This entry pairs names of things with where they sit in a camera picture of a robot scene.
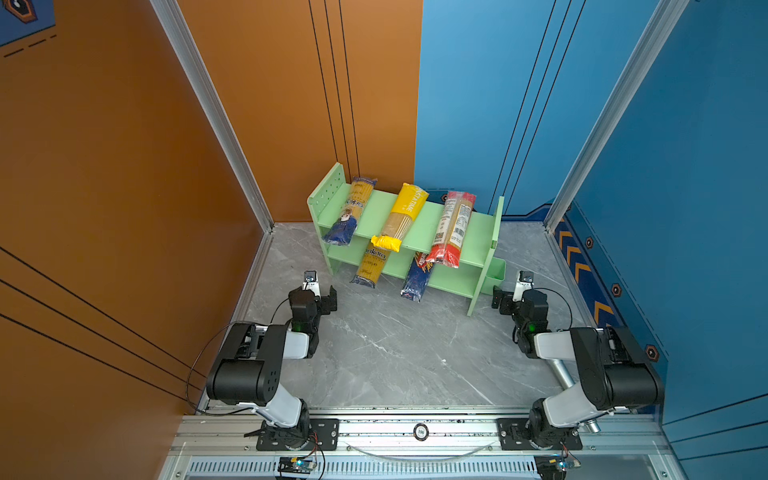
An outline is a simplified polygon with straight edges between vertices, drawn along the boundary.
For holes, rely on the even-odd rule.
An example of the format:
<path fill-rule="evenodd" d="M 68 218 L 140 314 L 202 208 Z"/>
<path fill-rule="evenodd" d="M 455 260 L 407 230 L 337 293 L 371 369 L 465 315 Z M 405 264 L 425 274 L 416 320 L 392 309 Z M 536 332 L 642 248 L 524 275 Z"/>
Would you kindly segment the Ankara yellow blue spaghetti bag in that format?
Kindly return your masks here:
<path fill-rule="evenodd" d="M 352 278 L 351 283 L 368 288 L 375 288 L 390 254 L 390 250 L 377 247 L 373 243 L 370 243 L 363 254 L 361 263 L 355 276 Z"/>

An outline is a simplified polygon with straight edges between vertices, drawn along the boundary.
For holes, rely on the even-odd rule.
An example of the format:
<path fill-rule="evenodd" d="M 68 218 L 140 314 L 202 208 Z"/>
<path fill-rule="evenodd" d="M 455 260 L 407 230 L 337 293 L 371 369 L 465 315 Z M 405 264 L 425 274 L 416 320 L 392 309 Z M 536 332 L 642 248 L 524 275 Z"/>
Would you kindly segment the blue and yellow spaghetti bag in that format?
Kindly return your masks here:
<path fill-rule="evenodd" d="M 346 246 L 351 243 L 376 185 L 377 179 L 367 177 L 355 177 L 353 179 L 339 217 L 323 236 L 325 243 L 337 246 Z"/>

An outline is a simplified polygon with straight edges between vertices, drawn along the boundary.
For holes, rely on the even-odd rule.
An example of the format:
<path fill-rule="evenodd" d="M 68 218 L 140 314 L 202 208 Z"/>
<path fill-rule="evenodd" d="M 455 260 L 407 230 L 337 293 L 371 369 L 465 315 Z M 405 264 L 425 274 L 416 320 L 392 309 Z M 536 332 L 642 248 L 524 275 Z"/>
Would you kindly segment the blue Barilla spaghetti box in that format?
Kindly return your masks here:
<path fill-rule="evenodd" d="M 402 298 L 420 302 L 432 275 L 434 264 L 427 260 L 426 253 L 415 254 L 400 292 Z"/>

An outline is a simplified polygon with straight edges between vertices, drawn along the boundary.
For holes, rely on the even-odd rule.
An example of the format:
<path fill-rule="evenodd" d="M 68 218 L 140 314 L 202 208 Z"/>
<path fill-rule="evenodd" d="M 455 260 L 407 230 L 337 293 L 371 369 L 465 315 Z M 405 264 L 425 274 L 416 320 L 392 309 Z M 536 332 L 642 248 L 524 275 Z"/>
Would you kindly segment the red spaghetti bag white label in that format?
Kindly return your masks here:
<path fill-rule="evenodd" d="M 460 266 L 461 251 L 475 201 L 476 196 L 468 192 L 448 193 L 432 248 L 426 257 L 427 263 L 451 268 Z"/>

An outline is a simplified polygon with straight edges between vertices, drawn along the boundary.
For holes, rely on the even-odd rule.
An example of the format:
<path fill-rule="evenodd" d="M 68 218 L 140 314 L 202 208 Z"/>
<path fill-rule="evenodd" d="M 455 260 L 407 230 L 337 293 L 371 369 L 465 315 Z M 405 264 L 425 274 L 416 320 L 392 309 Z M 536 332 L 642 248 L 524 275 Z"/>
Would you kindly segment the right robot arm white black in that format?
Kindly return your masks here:
<path fill-rule="evenodd" d="M 552 331 L 547 295 L 537 289 L 493 288 L 492 307 L 514 322 L 513 339 L 531 359 L 571 361 L 578 380 L 562 392 L 536 400 L 525 425 L 506 434 L 533 447 L 561 447 L 578 427 L 618 408 L 659 405 L 664 386 L 626 327 L 569 327 Z"/>

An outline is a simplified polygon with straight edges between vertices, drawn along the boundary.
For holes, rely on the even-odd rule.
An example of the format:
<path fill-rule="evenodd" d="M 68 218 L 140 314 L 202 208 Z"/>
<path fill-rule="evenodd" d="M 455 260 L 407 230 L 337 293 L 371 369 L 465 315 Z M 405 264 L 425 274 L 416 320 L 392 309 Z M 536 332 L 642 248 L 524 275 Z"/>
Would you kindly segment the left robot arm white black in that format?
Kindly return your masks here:
<path fill-rule="evenodd" d="M 233 325 L 206 380 L 206 393 L 263 418 L 246 433 L 263 451 L 302 450 L 321 445 L 305 400 L 281 384 L 283 362 L 314 356 L 319 345 L 320 320 L 338 308 L 335 288 L 321 295 L 310 284 L 289 292 L 291 318 L 284 324 Z"/>

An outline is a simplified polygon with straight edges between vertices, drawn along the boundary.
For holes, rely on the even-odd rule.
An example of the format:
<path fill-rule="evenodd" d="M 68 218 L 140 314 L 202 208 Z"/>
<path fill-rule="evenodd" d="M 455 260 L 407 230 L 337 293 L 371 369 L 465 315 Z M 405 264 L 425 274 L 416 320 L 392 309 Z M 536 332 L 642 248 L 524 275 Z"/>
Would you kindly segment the green cup on shelf side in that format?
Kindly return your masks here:
<path fill-rule="evenodd" d="M 506 261 L 500 258 L 494 257 L 486 271 L 483 284 L 481 287 L 481 293 L 485 295 L 492 295 L 493 289 L 500 287 L 506 278 Z"/>

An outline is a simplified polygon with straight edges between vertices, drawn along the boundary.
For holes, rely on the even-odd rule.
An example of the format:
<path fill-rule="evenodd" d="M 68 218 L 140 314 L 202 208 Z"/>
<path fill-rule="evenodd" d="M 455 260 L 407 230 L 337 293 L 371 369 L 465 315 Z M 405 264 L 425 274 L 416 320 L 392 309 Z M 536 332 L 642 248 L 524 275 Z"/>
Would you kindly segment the green two-tier shelf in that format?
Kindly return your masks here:
<path fill-rule="evenodd" d="M 343 165 L 336 163 L 309 195 L 307 205 L 318 236 L 323 236 L 338 218 L 349 189 L 350 184 L 346 182 Z M 337 273 L 343 264 L 355 267 L 360 264 L 371 237 L 380 231 L 395 200 L 395 194 L 375 190 L 348 246 L 330 245 L 324 241 L 320 243 L 332 274 Z M 468 298 L 468 315 L 473 313 L 478 298 L 482 295 L 481 287 L 486 271 L 491 260 L 496 257 L 504 203 L 505 199 L 499 197 L 493 215 L 472 213 L 463 243 L 460 266 L 436 267 L 428 284 L 430 288 Z M 441 214 L 440 204 L 426 203 L 405 237 L 401 250 L 389 256 L 382 272 L 384 275 L 399 279 L 406 277 L 414 255 L 417 252 L 427 253 L 431 249 Z"/>

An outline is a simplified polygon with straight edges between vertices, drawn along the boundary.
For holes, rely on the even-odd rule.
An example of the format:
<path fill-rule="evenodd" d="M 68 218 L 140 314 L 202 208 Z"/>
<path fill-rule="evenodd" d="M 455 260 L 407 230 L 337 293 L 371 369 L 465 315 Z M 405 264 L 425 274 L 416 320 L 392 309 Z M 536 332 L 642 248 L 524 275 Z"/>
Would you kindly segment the right circuit board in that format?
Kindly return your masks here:
<path fill-rule="evenodd" d="M 575 457 L 536 456 L 536 471 L 542 480 L 566 480 L 568 473 L 581 468 L 582 463 Z"/>

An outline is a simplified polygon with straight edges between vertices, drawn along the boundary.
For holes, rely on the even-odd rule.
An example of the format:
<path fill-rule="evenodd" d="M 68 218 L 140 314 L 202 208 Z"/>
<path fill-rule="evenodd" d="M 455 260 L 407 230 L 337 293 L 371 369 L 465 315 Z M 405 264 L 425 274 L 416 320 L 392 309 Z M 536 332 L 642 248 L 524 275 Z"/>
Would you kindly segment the left green circuit board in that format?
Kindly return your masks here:
<path fill-rule="evenodd" d="M 278 479 L 312 479 L 320 473 L 318 462 L 310 457 L 280 457 L 277 464 Z"/>

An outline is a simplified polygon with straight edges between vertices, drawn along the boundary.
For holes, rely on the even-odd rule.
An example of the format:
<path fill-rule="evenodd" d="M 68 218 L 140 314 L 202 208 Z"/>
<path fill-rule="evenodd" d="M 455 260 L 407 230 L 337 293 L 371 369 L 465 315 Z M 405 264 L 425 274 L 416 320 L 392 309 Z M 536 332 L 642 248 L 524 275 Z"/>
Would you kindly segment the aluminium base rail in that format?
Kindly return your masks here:
<path fill-rule="evenodd" d="M 520 408 L 338 408 L 310 414 L 321 445 L 263 451 L 244 435 L 249 415 L 186 417 L 160 475 L 164 479 L 278 479 L 280 457 L 314 458 L 312 479 L 541 479 L 536 456 L 575 457 L 567 479 L 681 479 L 684 471 L 649 415 L 620 413 L 586 426 L 561 447 L 539 449 L 506 434 L 527 420 Z"/>

